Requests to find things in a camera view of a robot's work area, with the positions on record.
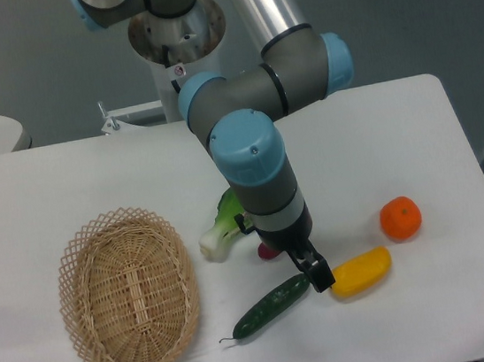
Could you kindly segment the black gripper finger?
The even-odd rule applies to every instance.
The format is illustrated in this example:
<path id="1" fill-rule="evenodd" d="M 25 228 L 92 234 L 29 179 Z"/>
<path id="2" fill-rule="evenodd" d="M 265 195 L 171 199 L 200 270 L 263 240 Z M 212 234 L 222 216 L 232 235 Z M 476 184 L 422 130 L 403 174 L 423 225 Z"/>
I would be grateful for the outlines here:
<path id="1" fill-rule="evenodd" d="M 312 244 L 305 243 L 301 248 L 289 250 L 287 254 L 318 293 L 323 293 L 334 285 L 333 271 Z"/>

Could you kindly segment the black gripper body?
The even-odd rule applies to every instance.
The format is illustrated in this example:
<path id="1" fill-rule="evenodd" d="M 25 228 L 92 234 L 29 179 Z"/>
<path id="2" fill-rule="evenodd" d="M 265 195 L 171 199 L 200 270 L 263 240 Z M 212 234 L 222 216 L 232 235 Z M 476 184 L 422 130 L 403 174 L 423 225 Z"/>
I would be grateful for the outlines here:
<path id="1" fill-rule="evenodd" d="M 288 223 L 280 224 L 273 230 L 257 227 L 257 234 L 262 243 L 280 252 L 301 248 L 310 243 L 309 235 L 312 229 L 312 219 L 307 204 L 303 205 L 301 213 Z"/>

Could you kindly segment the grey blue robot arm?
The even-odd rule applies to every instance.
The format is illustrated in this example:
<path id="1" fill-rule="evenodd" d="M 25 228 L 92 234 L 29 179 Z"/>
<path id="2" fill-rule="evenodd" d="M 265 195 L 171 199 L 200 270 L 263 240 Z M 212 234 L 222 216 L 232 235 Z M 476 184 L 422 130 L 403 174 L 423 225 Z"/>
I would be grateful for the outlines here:
<path id="1" fill-rule="evenodd" d="M 334 277 L 311 244 L 311 216 L 275 122 L 351 84 L 344 40 L 315 33 L 295 0 L 232 0 L 262 60 L 227 79 L 187 69 L 219 44 L 211 31 L 222 19 L 205 0 L 70 2 L 93 29 L 142 20 L 142 38 L 168 72 L 180 116 L 234 190 L 251 228 L 268 248 L 287 252 L 315 290 L 330 288 Z"/>

